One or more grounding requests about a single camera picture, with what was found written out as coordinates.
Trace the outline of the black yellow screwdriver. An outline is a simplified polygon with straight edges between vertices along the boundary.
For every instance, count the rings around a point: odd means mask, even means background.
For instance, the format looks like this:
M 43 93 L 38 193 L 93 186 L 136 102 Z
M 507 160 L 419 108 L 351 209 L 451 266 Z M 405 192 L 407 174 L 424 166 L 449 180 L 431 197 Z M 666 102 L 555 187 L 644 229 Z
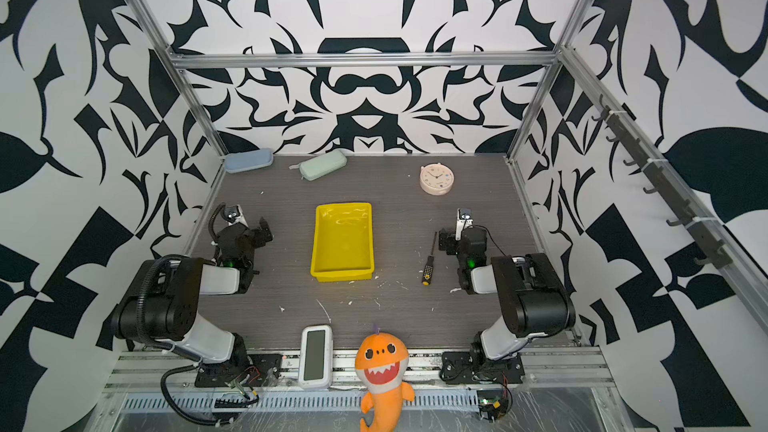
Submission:
M 437 245 L 437 240 L 438 240 L 438 233 L 435 232 L 433 235 L 430 253 L 427 256 L 426 263 L 422 270 L 422 284 L 424 286 L 429 286 L 432 282 L 432 277 L 434 273 L 434 262 L 435 262 L 434 252 L 435 252 L 435 247 Z

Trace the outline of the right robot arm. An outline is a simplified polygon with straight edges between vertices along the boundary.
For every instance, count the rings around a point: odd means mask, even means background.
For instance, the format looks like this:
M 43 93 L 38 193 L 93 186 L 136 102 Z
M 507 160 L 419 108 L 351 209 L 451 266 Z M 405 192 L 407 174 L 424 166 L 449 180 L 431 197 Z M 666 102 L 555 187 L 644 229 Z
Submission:
M 572 328 L 576 312 L 544 253 L 490 257 L 487 228 L 459 208 L 453 232 L 442 229 L 439 249 L 457 258 L 460 289 L 469 295 L 495 295 L 500 317 L 478 332 L 467 352 L 442 354 L 440 379 L 447 384 L 519 384 L 525 375 L 521 351 L 537 339 Z

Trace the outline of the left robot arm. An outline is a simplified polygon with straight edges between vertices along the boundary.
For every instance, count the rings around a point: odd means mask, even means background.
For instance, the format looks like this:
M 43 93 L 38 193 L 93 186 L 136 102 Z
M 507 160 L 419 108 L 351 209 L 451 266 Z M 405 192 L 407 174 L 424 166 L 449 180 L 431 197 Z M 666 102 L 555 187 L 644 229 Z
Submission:
M 258 386 L 265 375 L 244 339 L 199 312 L 202 296 L 246 293 L 255 275 L 255 251 L 273 240 L 268 222 L 250 228 L 235 220 L 213 234 L 211 259 L 169 254 L 143 262 L 110 316 L 118 338 L 193 362 L 198 387 Z

